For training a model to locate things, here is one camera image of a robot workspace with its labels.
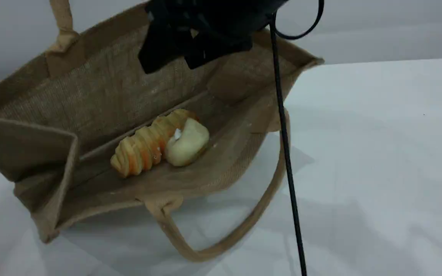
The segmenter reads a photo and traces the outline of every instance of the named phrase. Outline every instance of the fake bread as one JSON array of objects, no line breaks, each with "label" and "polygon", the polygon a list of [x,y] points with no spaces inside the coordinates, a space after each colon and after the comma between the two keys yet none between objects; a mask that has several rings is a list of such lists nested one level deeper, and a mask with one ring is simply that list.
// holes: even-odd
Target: fake bread
[{"label": "fake bread", "polygon": [[160,163],[170,138],[176,129],[182,130],[188,118],[198,120],[188,110],[176,109],[166,117],[159,116],[149,127],[142,127],[126,137],[115,149],[110,164],[121,177],[139,175]]}]

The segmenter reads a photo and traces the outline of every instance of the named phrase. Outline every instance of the white wall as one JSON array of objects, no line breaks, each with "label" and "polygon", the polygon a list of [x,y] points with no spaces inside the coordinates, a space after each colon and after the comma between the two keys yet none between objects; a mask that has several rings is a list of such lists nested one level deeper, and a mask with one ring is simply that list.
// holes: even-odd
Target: white wall
[{"label": "white wall", "polygon": [[[83,31],[141,0],[71,0]],[[318,28],[296,43],[328,63],[442,58],[442,0],[327,0]],[[308,28],[317,0],[291,0],[282,31]],[[44,51],[56,36],[46,0],[0,0],[0,79]]]}]

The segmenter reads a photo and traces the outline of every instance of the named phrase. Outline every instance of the table surface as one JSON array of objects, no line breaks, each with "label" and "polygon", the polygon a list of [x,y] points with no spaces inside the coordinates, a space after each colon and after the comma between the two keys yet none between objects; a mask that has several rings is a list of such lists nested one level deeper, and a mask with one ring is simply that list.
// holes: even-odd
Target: table surface
[{"label": "table surface", "polygon": [[[291,157],[308,274],[442,275],[442,60],[328,65],[296,82]],[[236,226],[277,161],[268,135],[231,189],[173,215],[195,248]],[[0,275],[299,275],[287,182],[233,250],[179,257],[144,208],[80,222],[49,245],[0,175]]]}]

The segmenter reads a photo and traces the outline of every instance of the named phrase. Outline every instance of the toy bread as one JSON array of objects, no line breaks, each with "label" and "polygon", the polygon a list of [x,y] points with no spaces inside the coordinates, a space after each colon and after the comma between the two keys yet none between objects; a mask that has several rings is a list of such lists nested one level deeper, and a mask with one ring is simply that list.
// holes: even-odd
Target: toy bread
[{"label": "toy bread", "polygon": [[133,136],[121,140],[110,164],[124,178],[149,171],[162,160],[168,141],[177,129],[184,129],[188,119],[198,120],[193,112],[184,109],[174,110],[166,117],[157,117],[151,126],[142,127]]},{"label": "toy bread", "polygon": [[183,130],[176,129],[167,143],[165,157],[174,166],[187,166],[195,161],[209,141],[209,131],[198,121],[188,118]]}]

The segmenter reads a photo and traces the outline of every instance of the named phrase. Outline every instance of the burlap tote bag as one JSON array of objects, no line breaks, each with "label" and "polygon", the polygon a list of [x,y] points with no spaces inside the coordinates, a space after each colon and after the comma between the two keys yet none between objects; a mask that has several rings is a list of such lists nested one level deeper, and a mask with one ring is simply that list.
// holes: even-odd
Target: burlap tote bag
[{"label": "burlap tote bag", "polygon": [[[203,261],[228,250],[258,221],[284,177],[281,150],[260,202],[219,243],[193,250],[170,212],[182,201],[230,187],[247,169],[268,131],[279,129],[270,35],[253,35],[245,53],[190,70],[183,59],[146,75],[137,53],[146,36],[144,5],[73,30],[67,0],[51,0],[59,35],[50,49],[0,82],[0,172],[15,182],[40,238],[91,215],[144,204],[184,257]],[[282,88],[320,59],[279,41]],[[197,114],[211,133],[195,163],[163,162],[120,178],[109,160],[119,141],[175,108]]]}]

